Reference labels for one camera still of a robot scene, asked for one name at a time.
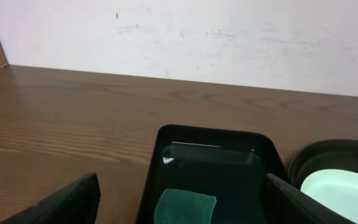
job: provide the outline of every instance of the light green plate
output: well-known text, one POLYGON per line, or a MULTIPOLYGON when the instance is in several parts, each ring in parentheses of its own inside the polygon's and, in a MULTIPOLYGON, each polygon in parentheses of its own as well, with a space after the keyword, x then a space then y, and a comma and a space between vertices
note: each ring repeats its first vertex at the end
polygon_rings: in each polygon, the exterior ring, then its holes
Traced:
POLYGON ((358 223, 358 174, 326 169, 310 174, 301 191, 343 217, 358 223))

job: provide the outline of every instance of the black plate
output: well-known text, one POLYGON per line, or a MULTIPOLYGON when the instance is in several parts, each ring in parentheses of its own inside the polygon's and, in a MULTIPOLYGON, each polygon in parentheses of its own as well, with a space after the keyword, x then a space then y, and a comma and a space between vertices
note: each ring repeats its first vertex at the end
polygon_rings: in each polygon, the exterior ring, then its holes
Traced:
POLYGON ((267 173, 289 182, 273 142, 264 135, 164 126, 158 132, 137 223, 153 223, 155 206, 167 188, 216 196, 211 223, 266 223, 260 189, 267 173))
POLYGON ((323 169, 341 169, 358 173, 358 140, 333 139, 313 143, 294 158, 289 176, 300 189, 312 173, 323 169))

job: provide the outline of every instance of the green object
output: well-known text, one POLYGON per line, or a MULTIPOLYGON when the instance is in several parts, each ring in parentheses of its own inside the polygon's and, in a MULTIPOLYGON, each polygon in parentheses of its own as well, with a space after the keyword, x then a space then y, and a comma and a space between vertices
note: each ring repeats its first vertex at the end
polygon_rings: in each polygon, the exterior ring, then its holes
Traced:
POLYGON ((154 224, 209 224, 215 196, 165 189, 154 210, 154 224))

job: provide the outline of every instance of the tabletop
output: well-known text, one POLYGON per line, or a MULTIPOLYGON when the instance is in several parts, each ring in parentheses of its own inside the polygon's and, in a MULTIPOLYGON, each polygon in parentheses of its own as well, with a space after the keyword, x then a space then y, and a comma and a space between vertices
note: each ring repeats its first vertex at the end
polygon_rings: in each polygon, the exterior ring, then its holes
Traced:
POLYGON ((134 223, 160 127, 268 136, 284 164, 358 139, 358 97, 47 68, 0 69, 0 221, 96 172, 96 223, 134 223))

